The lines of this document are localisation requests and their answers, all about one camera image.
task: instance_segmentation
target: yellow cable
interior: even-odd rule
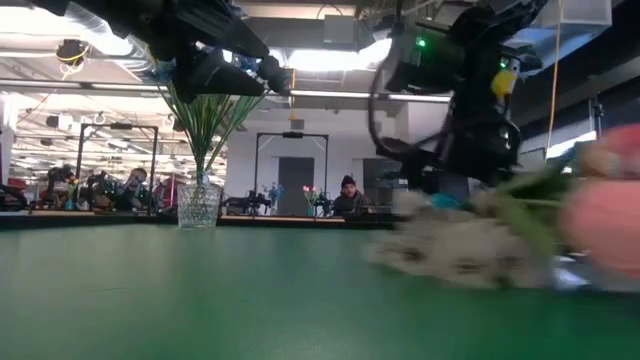
[[[76,56],[72,56],[70,58],[61,58],[60,56],[57,56],[58,60],[66,62],[66,61],[76,61],[78,59],[80,59],[81,57],[85,56],[87,54],[87,52],[89,51],[89,48],[91,47],[91,45],[87,45],[87,47],[84,49],[84,51]]]
[[[560,7],[560,16],[558,17],[558,26],[556,30],[556,62],[553,67],[553,85],[551,88],[551,116],[549,118],[549,133],[547,136],[547,149],[549,151],[551,147],[551,134],[553,132],[553,122],[556,118],[556,92],[558,89],[558,65],[560,63],[560,28],[562,25],[562,18],[564,17],[564,0],[559,0],[558,6]]]

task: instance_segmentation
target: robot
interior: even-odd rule
[[[35,6],[63,16],[79,5],[109,23],[114,34],[132,34],[149,45],[163,64],[172,63],[171,82],[183,102],[198,94],[261,96],[264,85],[247,74],[246,67],[224,61],[229,50],[246,62],[269,88],[283,93],[290,73],[269,55],[269,48],[251,31],[227,0],[32,0]]]
[[[47,188],[39,196],[40,207],[43,209],[61,209],[68,200],[66,183],[74,178],[70,165],[53,167],[47,171]],[[56,188],[56,185],[65,184],[64,187]]]
[[[520,132],[511,122],[510,97],[520,73],[541,69],[527,47],[503,45],[528,27],[547,0],[485,0],[463,12],[449,29],[406,23],[397,1],[387,59],[376,71],[368,99],[369,133],[379,155],[402,163],[410,189],[427,186],[427,166],[495,185],[517,164]],[[391,92],[453,92],[442,130],[415,144],[380,138],[374,119],[383,73]],[[421,149],[435,140],[435,151]]]
[[[512,176],[520,133],[510,120],[509,102],[520,73],[542,68],[529,48],[503,44],[528,27],[548,0],[479,0],[449,28],[410,23],[396,2],[389,56],[376,71],[368,99],[369,132],[379,155],[399,161],[410,189],[421,189],[427,166],[496,184]],[[37,6],[63,15],[69,0],[38,0]],[[222,60],[222,49],[260,59],[256,74],[288,94],[290,79],[227,0],[76,0],[105,19],[114,33],[145,41],[161,61],[174,61],[172,83],[182,101],[197,94],[259,96],[264,85]],[[208,45],[203,49],[197,42]],[[415,144],[380,138],[374,111],[383,73],[391,92],[453,92],[442,131]],[[437,141],[435,151],[421,149]]]

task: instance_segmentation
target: man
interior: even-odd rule
[[[349,175],[342,179],[342,191],[333,202],[333,215],[342,216],[347,213],[361,214],[363,212],[371,213],[371,200],[367,199],[356,188],[356,182]]]

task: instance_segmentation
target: green table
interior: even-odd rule
[[[0,359],[638,359],[638,298],[453,289],[374,232],[0,232]]]

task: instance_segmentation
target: doorway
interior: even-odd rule
[[[281,157],[278,183],[284,188],[278,200],[278,215],[307,216],[308,203],[303,186],[313,186],[315,160],[313,158]]]

